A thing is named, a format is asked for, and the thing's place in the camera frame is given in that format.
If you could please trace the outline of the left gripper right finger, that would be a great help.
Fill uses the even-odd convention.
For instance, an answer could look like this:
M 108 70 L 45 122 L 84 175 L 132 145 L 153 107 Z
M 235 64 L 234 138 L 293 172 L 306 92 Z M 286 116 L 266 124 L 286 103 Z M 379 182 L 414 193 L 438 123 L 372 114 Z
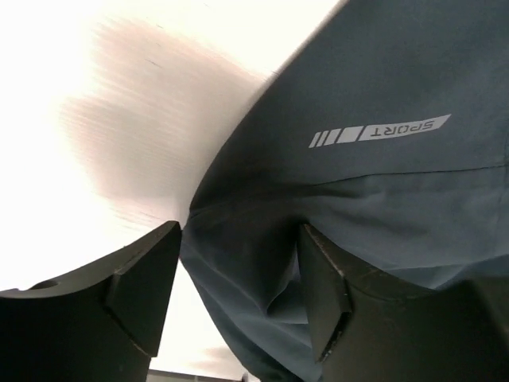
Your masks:
M 373 267 L 308 224 L 299 229 L 297 256 L 324 380 L 507 380 L 507 279 L 430 290 Z

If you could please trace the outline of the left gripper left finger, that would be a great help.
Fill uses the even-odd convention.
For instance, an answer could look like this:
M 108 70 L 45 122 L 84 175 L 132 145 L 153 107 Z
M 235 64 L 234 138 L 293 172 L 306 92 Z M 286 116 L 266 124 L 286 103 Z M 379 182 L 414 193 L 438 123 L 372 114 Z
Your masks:
M 4 381 L 144 381 L 158 354 L 181 244 L 168 221 L 110 255 L 1 293 Z

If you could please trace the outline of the dark navy sport shorts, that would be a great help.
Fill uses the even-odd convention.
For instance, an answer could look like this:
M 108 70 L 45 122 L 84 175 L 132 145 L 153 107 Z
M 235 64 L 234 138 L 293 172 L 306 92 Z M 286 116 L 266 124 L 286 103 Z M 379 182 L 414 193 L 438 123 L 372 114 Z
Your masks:
M 423 287 L 508 273 L 507 2 L 348 2 L 217 154 L 181 261 L 262 381 L 321 379 L 303 222 Z

